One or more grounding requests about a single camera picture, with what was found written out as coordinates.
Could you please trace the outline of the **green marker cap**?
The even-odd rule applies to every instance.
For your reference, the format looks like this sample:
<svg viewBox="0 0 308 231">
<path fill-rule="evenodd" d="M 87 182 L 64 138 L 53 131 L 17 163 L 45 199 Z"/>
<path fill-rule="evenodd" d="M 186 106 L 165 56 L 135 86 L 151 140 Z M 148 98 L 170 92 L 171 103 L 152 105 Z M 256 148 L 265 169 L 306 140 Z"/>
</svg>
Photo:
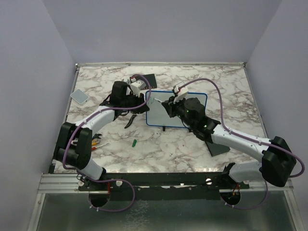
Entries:
<svg viewBox="0 0 308 231">
<path fill-rule="evenodd" d="M 137 140 L 134 139 L 134 140 L 133 140 L 133 143 L 132 143 L 132 147 L 135 147 L 135 146 L 136 146 L 136 143 L 137 143 Z"/>
</svg>

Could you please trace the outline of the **blue framed whiteboard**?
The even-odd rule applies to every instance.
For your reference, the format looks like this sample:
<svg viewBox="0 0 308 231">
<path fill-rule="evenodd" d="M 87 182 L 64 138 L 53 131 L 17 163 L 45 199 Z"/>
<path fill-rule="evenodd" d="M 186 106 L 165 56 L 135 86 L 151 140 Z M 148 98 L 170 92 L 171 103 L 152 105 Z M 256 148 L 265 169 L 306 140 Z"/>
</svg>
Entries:
<svg viewBox="0 0 308 231">
<path fill-rule="evenodd" d="M 165 108 L 159 101 L 168 101 L 173 96 L 172 91 L 153 90 L 151 95 L 149 91 L 145 94 L 145 99 L 148 100 L 147 106 L 149 111 L 146 112 L 146 124 L 155 127 L 172 127 L 172 128 L 185 128 L 189 127 L 184 120 L 181 120 L 178 116 L 170 118 Z"/>
</svg>

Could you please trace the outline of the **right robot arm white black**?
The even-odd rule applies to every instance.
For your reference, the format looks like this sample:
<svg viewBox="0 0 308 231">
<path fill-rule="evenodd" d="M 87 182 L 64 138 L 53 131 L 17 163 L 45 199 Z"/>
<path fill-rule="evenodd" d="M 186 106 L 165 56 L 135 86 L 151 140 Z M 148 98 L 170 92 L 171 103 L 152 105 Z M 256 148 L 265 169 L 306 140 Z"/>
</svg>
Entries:
<svg viewBox="0 0 308 231">
<path fill-rule="evenodd" d="M 296 159 L 291 156 L 291 150 L 283 138 L 253 137 L 225 128 L 220 121 L 206 116 L 205 107 L 197 98 L 182 99 L 177 103 L 173 100 L 170 97 L 161 105 L 170 118 L 181 119 L 198 139 L 227 146 L 255 159 L 251 163 L 229 164 L 221 176 L 224 187 L 232 188 L 245 180 L 265 180 L 277 187 L 285 186 Z"/>
</svg>

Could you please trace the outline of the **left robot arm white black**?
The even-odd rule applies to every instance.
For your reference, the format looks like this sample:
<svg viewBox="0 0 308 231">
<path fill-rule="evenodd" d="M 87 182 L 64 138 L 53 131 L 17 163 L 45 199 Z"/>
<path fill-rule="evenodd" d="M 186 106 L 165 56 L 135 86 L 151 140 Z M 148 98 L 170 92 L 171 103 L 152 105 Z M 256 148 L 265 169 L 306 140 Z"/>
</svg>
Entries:
<svg viewBox="0 0 308 231">
<path fill-rule="evenodd" d="M 141 90 L 148 81 L 133 83 L 116 81 L 111 94 L 86 118 L 62 124 L 53 159 L 63 164 L 65 169 L 75 169 L 90 178 L 90 185 L 101 190 L 106 185 L 106 170 L 91 158 L 92 138 L 105 125 L 116 120 L 124 112 L 142 114 L 149 111 Z"/>
</svg>

